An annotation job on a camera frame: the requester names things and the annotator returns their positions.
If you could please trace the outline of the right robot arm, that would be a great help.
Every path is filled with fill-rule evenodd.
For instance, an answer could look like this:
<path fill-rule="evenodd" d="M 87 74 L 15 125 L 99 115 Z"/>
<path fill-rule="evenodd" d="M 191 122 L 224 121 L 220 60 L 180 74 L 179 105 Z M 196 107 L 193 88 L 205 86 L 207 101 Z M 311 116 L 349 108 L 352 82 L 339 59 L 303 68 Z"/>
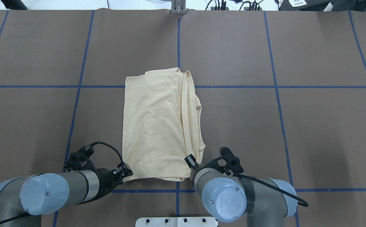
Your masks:
<path fill-rule="evenodd" d="M 287 181 L 244 174 L 232 152 L 207 164 L 197 163 L 192 154 L 185 161 L 195 192 L 217 221 L 232 223 L 246 216 L 248 227 L 283 227 L 298 206 L 308 206 Z"/>

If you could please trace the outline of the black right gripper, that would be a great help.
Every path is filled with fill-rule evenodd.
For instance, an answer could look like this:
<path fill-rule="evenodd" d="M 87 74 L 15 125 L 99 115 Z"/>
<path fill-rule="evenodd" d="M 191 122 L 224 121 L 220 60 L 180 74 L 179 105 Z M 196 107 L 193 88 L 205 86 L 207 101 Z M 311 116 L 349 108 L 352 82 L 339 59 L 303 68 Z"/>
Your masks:
<path fill-rule="evenodd" d="M 197 163 L 193 154 L 189 154 L 186 158 L 184 158 L 184 161 L 192 171 L 199 171 L 199 164 Z"/>

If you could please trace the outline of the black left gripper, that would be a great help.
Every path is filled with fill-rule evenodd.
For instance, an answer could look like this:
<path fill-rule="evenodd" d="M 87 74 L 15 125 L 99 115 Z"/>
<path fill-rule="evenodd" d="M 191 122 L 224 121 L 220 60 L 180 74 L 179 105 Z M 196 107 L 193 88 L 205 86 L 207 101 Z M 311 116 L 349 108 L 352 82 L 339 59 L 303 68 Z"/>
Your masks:
<path fill-rule="evenodd" d="M 108 189 L 114 189 L 118 185 L 123 184 L 124 178 L 130 177 L 133 175 L 133 171 L 131 167 L 125 163 L 122 162 L 117 165 L 116 169 L 113 169 L 111 171 L 108 171 L 106 173 L 106 180 L 108 183 Z"/>

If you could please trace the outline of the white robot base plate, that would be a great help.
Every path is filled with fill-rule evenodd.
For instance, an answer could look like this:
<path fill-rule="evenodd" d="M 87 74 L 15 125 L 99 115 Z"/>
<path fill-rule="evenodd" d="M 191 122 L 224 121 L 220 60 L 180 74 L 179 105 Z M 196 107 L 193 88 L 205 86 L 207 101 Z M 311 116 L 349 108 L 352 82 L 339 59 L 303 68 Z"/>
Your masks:
<path fill-rule="evenodd" d="M 213 217 L 144 217 L 138 218 L 136 227 L 218 227 Z"/>

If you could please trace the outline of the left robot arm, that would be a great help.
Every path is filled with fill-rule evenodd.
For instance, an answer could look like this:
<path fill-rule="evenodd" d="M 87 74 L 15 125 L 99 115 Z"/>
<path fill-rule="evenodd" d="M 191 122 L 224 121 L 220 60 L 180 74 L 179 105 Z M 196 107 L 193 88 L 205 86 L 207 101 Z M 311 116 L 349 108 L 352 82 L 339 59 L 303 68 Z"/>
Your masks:
<path fill-rule="evenodd" d="M 0 183 L 0 226 L 40 227 L 42 215 L 101 199 L 133 175 L 127 164 L 115 170 L 98 168 L 40 173 Z"/>

